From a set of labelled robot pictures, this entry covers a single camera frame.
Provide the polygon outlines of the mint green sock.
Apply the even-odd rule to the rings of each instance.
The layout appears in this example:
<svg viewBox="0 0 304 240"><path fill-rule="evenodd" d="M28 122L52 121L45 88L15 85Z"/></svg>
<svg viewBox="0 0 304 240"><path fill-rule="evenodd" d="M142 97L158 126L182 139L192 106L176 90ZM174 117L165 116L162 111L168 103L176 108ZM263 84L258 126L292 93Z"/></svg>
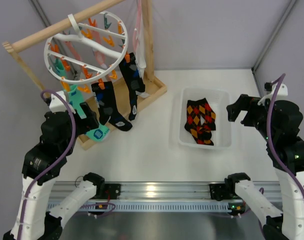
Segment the mint green sock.
<svg viewBox="0 0 304 240"><path fill-rule="evenodd" d="M85 119L87 116L84 110L81 108L81 104L85 102L85 99L82 92L79 90L79 86L75 84L70 85L62 81L62 79L67 77L66 67L63 64L63 60L56 58L53 62L50 58L50 61L54 68L53 71L61 78L60 83L64 92L67 94L68 103L73 107L74 110L76 110L81 119ZM97 128L87 131L85 135L95 142L102 142L108 136L109 132L110 129L108 127L99 124Z"/></svg>

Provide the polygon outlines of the white round clip hanger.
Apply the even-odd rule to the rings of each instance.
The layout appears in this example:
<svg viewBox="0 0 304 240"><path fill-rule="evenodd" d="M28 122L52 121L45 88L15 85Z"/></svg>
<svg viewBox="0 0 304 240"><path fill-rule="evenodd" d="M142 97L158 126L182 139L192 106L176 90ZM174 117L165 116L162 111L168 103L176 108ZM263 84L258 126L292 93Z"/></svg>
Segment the white round clip hanger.
<svg viewBox="0 0 304 240"><path fill-rule="evenodd" d="M77 23L75 16L73 14L68 15L68 20L71 26L73 27L76 34L62 34L57 33L54 36L51 36L47 39L46 45L44 47L44 62L46 67L48 68L48 71L59 81L61 81L61 77L58 76L54 72L53 65L50 65L50 58L51 56L54 56L60 60L63 61L63 64L65 66L65 71L69 71L70 67L68 65L68 62L76 64L85 71L85 79L79 79L79 80L70 80L62 79L63 82L66 82L71 85L85 85L85 84L91 84L97 80L102 79L105 76L108 76L110 73L112 74L110 78L116 79L118 76L116 74L115 68L119 65L119 63L125 58L125 56L128 54L127 49L129 45L129 36L126 29L126 26L124 22L115 14L108 12L108 11L102 11L100 13L104 17L104 28L98 28L94 22L89 22L89 24L85 23ZM99 34L105 34L108 36L108 38L103 37L102 39L109 44L111 47L114 47L114 38L122 40L122 51L115 51L113 49L107 48L103 46L102 44L97 43L93 39L93 35L91 31L96 31ZM60 54L57 51L57 46L52 45L51 41L52 39L56 39L63 42L76 42L82 45L86 45L90 47L92 50L95 49L97 51L100 51L105 56L108 56L110 58L115 59L115 61L107 67L107 69L101 69L99 67L90 65L83 61L78 61L75 58L68 57L66 55Z"/></svg>

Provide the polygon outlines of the pink sock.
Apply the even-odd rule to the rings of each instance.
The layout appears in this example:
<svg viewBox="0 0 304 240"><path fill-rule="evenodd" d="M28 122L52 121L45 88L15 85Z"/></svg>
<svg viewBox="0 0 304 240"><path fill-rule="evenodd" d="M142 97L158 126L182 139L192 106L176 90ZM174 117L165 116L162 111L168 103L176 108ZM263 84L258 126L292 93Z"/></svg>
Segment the pink sock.
<svg viewBox="0 0 304 240"><path fill-rule="evenodd" d="M98 43L101 44L101 38L100 38L100 34L97 31L93 31L91 30L92 33L92 37L93 39ZM95 56L96 61L98 62L98 64L104 69L106 70L108 67L105 64L105 55L103 53L101 53L98 50L95 50L94 48L92 49L92 52Z"/></svg>
<svg viewBox="0 0 304 240"><path fill-rule="evenodd" d="M72 55L74 56L74 59L81 62L82 58L79 55L79 53L77 52L77 50L75 49L73 43L71 41L65 41L64 43L67 46L67 48L69 49L69 51L72 53Z"/></svg>

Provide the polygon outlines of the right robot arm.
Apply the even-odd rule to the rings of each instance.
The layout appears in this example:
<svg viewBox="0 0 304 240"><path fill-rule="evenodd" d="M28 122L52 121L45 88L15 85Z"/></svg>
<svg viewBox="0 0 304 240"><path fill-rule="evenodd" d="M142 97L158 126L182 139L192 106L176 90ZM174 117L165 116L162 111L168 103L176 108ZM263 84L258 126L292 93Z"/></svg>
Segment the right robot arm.
<svg viewBox="0 0 304 240"><path fill-rule="evenodd" d="M266 140L266 151L278 178L282 209L275 207L244 173L230 174L224 183L258 218L266 240L304 240L304 140L298 133L303 120L299 107L287 100L271 103L242 94L226 107L234 122L240 112L245 127L254 127Z"/></svg>

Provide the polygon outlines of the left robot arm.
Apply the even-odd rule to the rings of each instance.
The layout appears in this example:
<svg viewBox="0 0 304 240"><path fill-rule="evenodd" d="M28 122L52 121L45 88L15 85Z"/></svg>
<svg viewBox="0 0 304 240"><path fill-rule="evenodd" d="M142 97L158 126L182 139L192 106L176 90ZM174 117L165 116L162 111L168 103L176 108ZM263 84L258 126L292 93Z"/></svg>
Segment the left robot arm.
<svg viewBox="0 0 304 240"><path fill-rule="evenodd" d="M22 167L22 198L15 224L3 235L5 240L57 240L69 219L89 199L103 194L105 179L88 173L79 186L59 205L48 209L50 193L76 139L98 128L96 113L86 102L80 104L85 118L77 113L48 111L41 125L39 143L29 150Z"/></svg>

